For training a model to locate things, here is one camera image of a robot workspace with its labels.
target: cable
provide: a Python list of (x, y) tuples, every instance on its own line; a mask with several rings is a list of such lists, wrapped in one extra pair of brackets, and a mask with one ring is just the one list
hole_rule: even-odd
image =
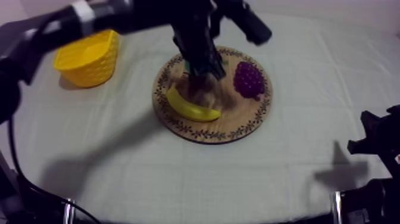
[(30, 187), (32, 189), (34, 189), (35, 191), (49, 197), (49, 198), (53, 198), (55, 200), (60, 200), (61, 202), (63, 202), (64, 204), (69, 204), (73, 207), (75, 207), (76, 209), (78, 209), (79, 211), (81, 211), (83, 214), (89, 216), (95, 223), (97, 224), (101, 224), (101, 222), (96, 219), (93, 215), (91, 215), (88, 211), (86, 211), (85, 209), (81, 208), (80, 206), (78, 206), (77, 204), (72, 203), (71, 201), (66, 200), (65, 198), (62, 198), (58, 195), (52, 194), (48, 191), (43, 190), (42, 188), (36, 186), (35, 184), (33, 184), (32, 182), (30, 182), (24, 175), (24, 173), (21, 170), (21, 166), (20, 166), (20, 162), (18, 161), (18, 157), (17, 157), (17, 150), (15, 147), (15, 137), (14, 137), (14, 122), (13, 122), (13, 117), (11, 117), (8, 121), (8, 142), (10, 144), (10, 151), (11, 151), (11, 157), (12, 157), (12, 162), (14, 163), (15, 169), (17, 170), (17, 173), (21, 176), (21, 178), (26, 181)]

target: banana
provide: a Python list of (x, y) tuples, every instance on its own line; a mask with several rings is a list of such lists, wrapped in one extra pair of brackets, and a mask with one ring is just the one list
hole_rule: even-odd
[(220, 112), (187, 102), (181, 97), (175, 84), (167, 91), (167, 100), (171, 107), (182, 117), (195, 122), (209, 122), (221, 116)]

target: plastic basket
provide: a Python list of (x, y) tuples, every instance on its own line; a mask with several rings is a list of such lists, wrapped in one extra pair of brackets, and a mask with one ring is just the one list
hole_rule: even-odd
[(60, 48), (54, 68), (79, 87), (106, 82), (114, 73), (118, 34), (105, 30)]

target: purple grapes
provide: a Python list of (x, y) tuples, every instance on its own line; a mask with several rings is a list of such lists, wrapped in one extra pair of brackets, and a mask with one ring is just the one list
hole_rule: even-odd
[(265, 92), (263, 74), (252, 64), (240, 62), (235, 71), (233, 85), (244, 98), (257, 99)]

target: table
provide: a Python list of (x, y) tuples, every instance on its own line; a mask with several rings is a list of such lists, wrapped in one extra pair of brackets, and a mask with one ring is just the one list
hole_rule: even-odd
[[(217, 45), (254, 57), (273, 84), (264, 124), (225, 145), (168, 131), (152, 111), (161, 66), (178, 53), (170, 27), (121, 38), (114, 76), (76, 89), (48, 54), (15, 116), (22, 168), (34, 183), (102, 220), (222, 224), (330, 210), (333, 191), (388, 177), (375, 156), (349, 155), (364, 110), (400, 103), (400, 41), (329, 21), (260, 14), (273, 31), (259, 48), (224, 20)], [(11, 164), (5, 125), (0, 147)]]

